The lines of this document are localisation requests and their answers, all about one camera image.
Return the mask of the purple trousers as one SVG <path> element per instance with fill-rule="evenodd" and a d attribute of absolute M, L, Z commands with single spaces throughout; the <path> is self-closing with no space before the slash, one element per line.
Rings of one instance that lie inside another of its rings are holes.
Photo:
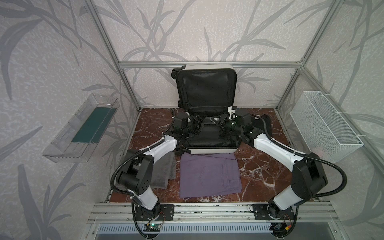
<path fill-rule="evenodd" d="M 241 176 L 235 154 L 181 156 L 182 199 L 230 195 L 241 191 Z"/>

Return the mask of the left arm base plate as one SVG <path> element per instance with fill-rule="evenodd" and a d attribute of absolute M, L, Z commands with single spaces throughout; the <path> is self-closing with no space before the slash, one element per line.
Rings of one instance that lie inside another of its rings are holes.
<path fill-rule="evenodd" d="M 144 207 L 135 207 L 133 214 L 137 221 L 172 221 L 175 213 L 175 205 L 156 204 L 152 210 Z"/>

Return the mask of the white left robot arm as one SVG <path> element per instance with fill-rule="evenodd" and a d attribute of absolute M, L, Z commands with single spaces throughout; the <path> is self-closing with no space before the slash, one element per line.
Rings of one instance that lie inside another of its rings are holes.
<path fill-rule="evenodd" d="M 177 113 L 158 141 L 140 150 L 127 151 L 125 160 L 111 176 L 111 190 L 130 196 L 132 203 L 148 211 L 157 208 L 159 200 L 151 188 L 155 163 L 180 148 L 185 138 L 196 133 L 202 123 L 203 118 L 198 115 Z"/>

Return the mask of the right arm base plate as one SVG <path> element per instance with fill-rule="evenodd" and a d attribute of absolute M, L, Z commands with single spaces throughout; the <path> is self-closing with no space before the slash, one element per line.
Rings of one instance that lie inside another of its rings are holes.
<path fill-rule="evenodd" d="M 280 210 L 278 207 L 269 204 L 252 204 L 249 207 L 254 214 L 255 220 L 288 220 L 293 221 L 295 211 L 292 207 L 286 210 Z"/>

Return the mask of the black shirt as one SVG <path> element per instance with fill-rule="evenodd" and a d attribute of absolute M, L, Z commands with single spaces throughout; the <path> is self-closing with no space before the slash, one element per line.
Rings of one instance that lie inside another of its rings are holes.
<path fill-rule="evenodd" d="M 268 137 L 273 138 L 271 118 L 268 115 L 254 116 L 256 128 Z"/>

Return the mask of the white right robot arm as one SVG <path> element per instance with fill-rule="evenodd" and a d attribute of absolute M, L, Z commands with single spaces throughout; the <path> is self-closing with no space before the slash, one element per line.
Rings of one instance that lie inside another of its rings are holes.
<path fill-rule="evenodd" d="M 267 115 L 256 116 L 244 109 L 230 110 L 219 118 L 218 125 L 225 134 L 266 153 L 292 173 L 290 186 L 272 198 L 269 210 L 284 211 L 313 198 L 335 195 L 347 186 L 347 174 L 336 164 L 322 160 L 314 153 L 299 152 L 273 138 L 271 119 Z M 323 193 L 321 190 L 328 184 L 324 166 L 338 171 L 342 181 L 334 190 Z"/>

